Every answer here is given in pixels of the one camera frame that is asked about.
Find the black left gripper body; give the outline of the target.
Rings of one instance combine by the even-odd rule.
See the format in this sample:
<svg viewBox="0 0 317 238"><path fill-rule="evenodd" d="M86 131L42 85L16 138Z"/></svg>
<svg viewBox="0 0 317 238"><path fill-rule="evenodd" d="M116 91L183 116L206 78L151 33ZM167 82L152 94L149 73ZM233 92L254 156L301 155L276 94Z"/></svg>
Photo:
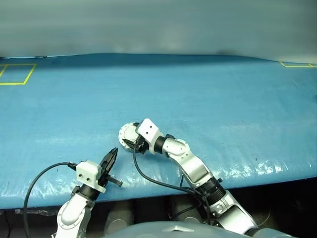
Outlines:
<svg viewBox="0 0 317 238"><path fill-rule="evenodd" d="M101 169L100 176L98 178L98 184L102 187L105 187L108 184L108 182L111 182L119 187L122 187L123 182L112 177L109 174L110 171L111 169Z"/></svg>

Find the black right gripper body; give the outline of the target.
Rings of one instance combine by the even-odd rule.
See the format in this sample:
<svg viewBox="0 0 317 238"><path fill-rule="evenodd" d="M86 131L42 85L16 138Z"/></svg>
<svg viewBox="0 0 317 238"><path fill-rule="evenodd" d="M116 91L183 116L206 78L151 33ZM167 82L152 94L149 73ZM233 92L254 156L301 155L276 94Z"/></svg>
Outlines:
<svg viewBox="0 0 317 238"><path fill-rule="evenodd" d="M138 135L134 142L133 154L141 153L144 154L148 150L148 143L145 138L141 135Z"/></svg>

